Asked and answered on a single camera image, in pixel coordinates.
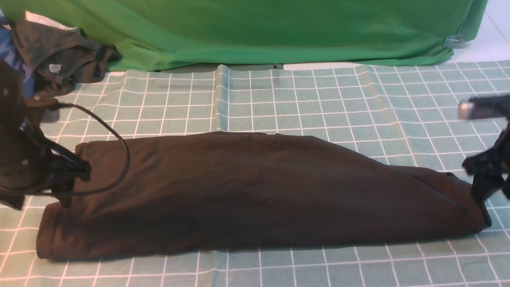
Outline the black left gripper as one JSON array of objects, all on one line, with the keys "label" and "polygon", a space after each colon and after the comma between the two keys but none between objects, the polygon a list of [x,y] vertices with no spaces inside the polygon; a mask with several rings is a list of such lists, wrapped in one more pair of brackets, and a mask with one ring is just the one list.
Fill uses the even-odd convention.
[{"label": "black left gripper", "polygon": [[21,71],[4,60],[0,81],[1,204],[22,210],[26,195],[50,190],[62,207],[71,207],[75,180],[89,180],[91,167],[40,129],[44,112],[57,101],[25,99]]}]

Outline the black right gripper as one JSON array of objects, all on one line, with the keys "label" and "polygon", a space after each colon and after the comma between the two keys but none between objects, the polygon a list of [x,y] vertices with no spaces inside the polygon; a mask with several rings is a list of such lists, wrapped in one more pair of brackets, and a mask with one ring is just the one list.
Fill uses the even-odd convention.
[{"label": "black right gripper", "polygon": [[496,191],[501,190],[510,199],[510,122],[501,131],[492,149],[468,157],[462,163],[467,175],[473,177],[471,196],[477,203],[483,203]]}]

